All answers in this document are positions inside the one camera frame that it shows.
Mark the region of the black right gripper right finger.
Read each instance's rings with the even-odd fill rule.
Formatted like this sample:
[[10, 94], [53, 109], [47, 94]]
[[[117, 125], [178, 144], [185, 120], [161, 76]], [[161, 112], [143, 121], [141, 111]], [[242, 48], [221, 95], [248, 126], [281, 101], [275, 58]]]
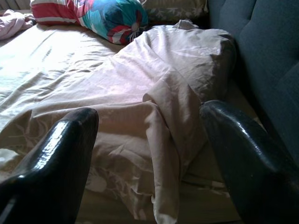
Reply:
[[298, 223], [299, 167], [288, 151], [256, 121], [226, 102], [204, 102], [200, 115], [242, 221]]

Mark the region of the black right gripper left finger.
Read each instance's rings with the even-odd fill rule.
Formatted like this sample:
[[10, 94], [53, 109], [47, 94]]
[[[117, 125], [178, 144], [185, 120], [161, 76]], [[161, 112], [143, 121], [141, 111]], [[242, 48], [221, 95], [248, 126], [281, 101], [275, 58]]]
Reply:
[[86, 107], [56, 122], [0, 184], [1, 223], [75, 223], [98, 127], [97, 111]]

